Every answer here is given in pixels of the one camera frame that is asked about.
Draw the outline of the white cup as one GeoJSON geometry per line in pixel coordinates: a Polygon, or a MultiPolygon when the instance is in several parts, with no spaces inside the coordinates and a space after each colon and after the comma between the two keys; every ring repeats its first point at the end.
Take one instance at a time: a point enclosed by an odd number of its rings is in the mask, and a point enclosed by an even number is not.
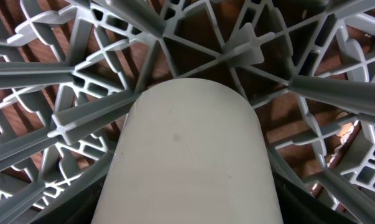
{"type": "Polygon", "coordinates": [[[258,117],[210,80],[158,84],[133,104],[93,223],[281,223],[258,117]]]}

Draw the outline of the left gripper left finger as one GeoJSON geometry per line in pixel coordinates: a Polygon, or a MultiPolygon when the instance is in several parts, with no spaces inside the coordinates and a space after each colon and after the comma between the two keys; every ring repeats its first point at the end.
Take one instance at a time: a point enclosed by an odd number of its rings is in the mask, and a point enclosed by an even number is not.
{"type": "Polygon", "coordinates": [[[31,224],[90,224],[107,175],[31,224]]]}

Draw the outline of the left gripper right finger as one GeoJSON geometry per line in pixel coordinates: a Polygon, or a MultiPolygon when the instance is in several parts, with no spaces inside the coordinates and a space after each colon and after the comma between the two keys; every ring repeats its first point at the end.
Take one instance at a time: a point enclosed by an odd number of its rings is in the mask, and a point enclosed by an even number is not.
{"type": "Polygon", "coordinates": [[[354,224],[278,173],[272,175],[284,223],[354,224]]]}

